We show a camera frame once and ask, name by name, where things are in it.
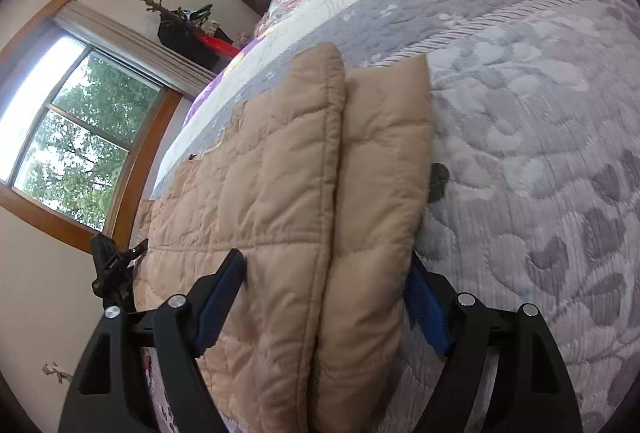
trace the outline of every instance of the metal pivot bolt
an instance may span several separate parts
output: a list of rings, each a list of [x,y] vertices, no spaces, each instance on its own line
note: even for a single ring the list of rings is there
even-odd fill
[[[536,307],[532,303],[525,304],[522,307],[522,311],[524,312],[524,314],[526,314],[529,317],[537,316],[539,312],[538,307]]]
[[[118,317],[119,315],[120,315],[120,307],[117,307],[116,305],[112,307],[108,307],[104,311],[104,317],[106,317],[107,319],[113,319]]]
[[[171,308],[180,308],[182,305],[187,303],[187,298],[185,298],[185,296],[183,296],[182,294],[176,294],[175,296],[171,296],[171,298],[169,298],[168,303],[169,307]]]
[[[471,307],[476,303],[476,298],[468,292],[463,292],[462,294],[458,294],[458,303],[463,307]]]

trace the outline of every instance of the beige quilted jacket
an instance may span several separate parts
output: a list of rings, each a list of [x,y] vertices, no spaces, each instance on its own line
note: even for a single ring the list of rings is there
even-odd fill
[[[138,309],[188,292],[232,247],[247,259],[220,339],[199,360],[222,413],[254,433],[363,426],[399,345],[430,151],[424,57],[345,70],[321,44],[142,204]]]

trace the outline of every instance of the gray quilt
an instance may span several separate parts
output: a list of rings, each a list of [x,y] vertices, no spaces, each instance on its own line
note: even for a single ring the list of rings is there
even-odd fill
[[[435,160],[451,179],[424,211],[417,250],[486,305],[538,305],[596,432],[640,370],[636,1],[360,0],[266,66],[185,156],[215,140],[235,101],[276,86],[293,54],[323,41],[348,66],[428,54]],[[370,429],[410,431],[442,366],[407,326]],[[470,431],[488,404],[487,366]]]

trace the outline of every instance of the sky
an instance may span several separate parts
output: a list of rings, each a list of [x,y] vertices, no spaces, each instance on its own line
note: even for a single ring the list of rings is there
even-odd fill
[[[38,61],[20,85],[5,113],[2,114],[0,119],[0,179],[3,181],[6,181],[11,175],[15,158],[20,152],[29,126],[42,103],[83,50],[84,45],[75,39],[66,36],[60,38]],[[77,68],[68,82],[72,85],[78,84],[83,76],[84,71]],[[51,155],[46,151],[37,152],[37,154],[43,153]],[[44,161],[46,157],[40,155],[37,159]]]

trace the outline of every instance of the green foliage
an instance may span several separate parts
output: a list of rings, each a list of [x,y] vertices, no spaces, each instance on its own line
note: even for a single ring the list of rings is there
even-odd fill
[[[80,84],[65,87],[54,104],[124,142],[133,142],[157,91],[100,58],[81,66]],[[63,215],[101,229],[127,152],[49,112],[33,139],[33,160],[22,190]]]

